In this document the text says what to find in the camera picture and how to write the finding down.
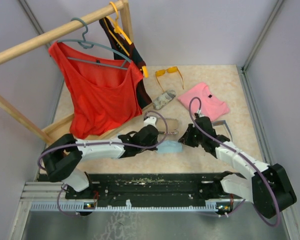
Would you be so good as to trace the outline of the square blue cleaning cloth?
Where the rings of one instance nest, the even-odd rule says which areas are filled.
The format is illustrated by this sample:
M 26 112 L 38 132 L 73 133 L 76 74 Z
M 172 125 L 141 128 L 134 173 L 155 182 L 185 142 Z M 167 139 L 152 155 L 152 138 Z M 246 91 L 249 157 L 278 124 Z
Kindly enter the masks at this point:
M 158 154 L 181 153 L 183 151 L 182 144 L 177 141 L 165 140 L 157 146 Z

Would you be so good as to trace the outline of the grey-framed sunglasses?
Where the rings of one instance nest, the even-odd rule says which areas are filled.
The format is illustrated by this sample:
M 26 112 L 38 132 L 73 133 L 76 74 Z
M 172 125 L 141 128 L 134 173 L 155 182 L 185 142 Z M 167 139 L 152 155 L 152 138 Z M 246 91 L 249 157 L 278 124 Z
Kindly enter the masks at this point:
M 214 122 L 212 122 L 212 126 L 213 126 L 213 127 L 223 126 L 223 127 L 226 129 L 226 131 L 227 131 L 227 133 L 228 133 L 228 137 L 226 137 L 225 135 L 222 135 L 222 134 L 218 134 L 218 135 L 215 137 L 215 138 L 218 139 L 220 142 L 221 142 L 222 140 L 227 141 L 227 142 L 230 142 L 230 141 L 232 142 L 232 141 L 233 141 L 233 135 L 232 135 L 232 132 L 231 132 L 231 130 L 230 130 L 230 128 L 229 128 L 229 126 L 228 126 L 226 120 L 218 120 L 218 121 L 214 121 Z

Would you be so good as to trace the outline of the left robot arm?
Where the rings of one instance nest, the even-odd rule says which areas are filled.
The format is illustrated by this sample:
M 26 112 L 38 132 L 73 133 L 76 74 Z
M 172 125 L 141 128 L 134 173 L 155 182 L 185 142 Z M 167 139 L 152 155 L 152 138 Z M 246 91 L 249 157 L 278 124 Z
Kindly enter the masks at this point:
M 94 186 L 88 175 L 77 168 L 79 163 L 105 158 L 130 158 L 144 150 L 154 151 L 157 149 L 158 135 L 159 131 L 153 125 L 105 141 L 76 139 L 67 133 L 42 152 L 41 159 L 51 183 L 62 182 L 87 199 L 93 195 Z

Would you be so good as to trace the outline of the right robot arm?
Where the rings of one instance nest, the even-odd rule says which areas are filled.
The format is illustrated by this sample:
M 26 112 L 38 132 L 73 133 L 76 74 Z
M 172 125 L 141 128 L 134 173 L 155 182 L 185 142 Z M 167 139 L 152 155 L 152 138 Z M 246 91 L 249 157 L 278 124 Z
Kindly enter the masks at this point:
M 269 165 L 246 154 L 230 138 L 217 134 L 208 117 L 199 117 L 190 123 L 178 142 L 192 148 L 202 147 L 206 153 L 237 171 L 224 171 L 215 176 L 206 199 L 216 196 L 225 198 L 233 194 L 252 203 L 267 219 L 297 202 L 295 191 L 282 165 Z

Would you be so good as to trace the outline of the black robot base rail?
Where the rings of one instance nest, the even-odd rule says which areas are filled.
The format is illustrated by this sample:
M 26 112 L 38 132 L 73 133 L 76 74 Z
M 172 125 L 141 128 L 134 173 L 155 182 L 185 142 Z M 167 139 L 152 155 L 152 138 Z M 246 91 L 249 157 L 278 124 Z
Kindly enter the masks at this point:
M 32 211 L 62 211 L 87 216 L 94 212 L 211 212 L 227 215 L 245 199 L 265 218 L 293 205 L 297 198 L 284 170 L 270 168 L 250 180 L 241 174 L 92 174 L 82 192 L 41 175 L 27 182 L 21 200 Z

